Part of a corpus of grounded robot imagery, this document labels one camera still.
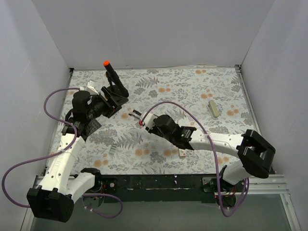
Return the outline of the black stapler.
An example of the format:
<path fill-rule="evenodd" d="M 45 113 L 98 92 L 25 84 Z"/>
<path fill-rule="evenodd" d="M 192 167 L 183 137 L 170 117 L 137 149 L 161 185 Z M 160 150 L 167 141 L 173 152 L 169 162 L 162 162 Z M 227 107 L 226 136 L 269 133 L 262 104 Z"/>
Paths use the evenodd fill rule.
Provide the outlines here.
<path fill-rule="evenodd" d="M 139 111 L 137 111 L 135 109 L 132 112 L 130 112 L 128 115 L 137 119 L 137 120 L 142 119 L 142 113 L 140 113 Z"/>

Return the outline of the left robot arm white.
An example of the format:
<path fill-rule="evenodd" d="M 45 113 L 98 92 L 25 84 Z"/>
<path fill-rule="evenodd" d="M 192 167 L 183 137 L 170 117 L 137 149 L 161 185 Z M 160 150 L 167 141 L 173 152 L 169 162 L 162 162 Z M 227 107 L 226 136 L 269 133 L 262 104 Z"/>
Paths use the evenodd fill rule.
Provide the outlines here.
<path fill-rule="evenodd" d="M 102 93 L 92 94 L 79 90 L 73 95 L 72 108 L 67 112 L 62 129 L 59 155 L 55 156 L 44 178 L 36 188 L 26 195 L 34 217 L 67 222 L 73 214 L 75 202 L 83 196 L 98 199 L 101 204 L 106 184 L 100 179 L 96 168 L 83 169 L 73 181 L 69 181 L 80 150 L 100 125 L 97 118 L 110 118 L 127 103 L 109 88 L 102 87 Z"/>

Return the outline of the beige stapler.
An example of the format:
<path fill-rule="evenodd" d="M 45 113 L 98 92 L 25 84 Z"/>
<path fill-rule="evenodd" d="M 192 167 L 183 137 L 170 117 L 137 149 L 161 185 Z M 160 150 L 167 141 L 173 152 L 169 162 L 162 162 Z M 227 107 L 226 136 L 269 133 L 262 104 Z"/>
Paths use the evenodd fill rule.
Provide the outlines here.
<path fill-rule="evenodd" d="M 216 106 L 216 103 L 213 100 L 208 101 L 208 109 L 209 109 L 213 118 L 219 117 L 219 110 Z"/>

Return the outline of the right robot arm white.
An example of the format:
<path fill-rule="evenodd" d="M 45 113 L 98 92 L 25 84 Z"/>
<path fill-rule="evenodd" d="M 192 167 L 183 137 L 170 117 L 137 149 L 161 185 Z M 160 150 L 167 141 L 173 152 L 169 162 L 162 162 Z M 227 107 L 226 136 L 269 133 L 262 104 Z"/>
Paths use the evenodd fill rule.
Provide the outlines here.
<path fill-rule="evenodd" d="M 215 150 L 237 157 L 238 161 L 224 167 L 218 178 L 218 187 L 231 190 L 238 182 L 253 176 L 268 178 L 275 148 L 255 130 L 244 134 L 205 134 L 195 127 L 179 126 L 170 116 L 152 113 L 141 117 L 140 124 L 150 134 L 166 139 L 181 150 Z"/>

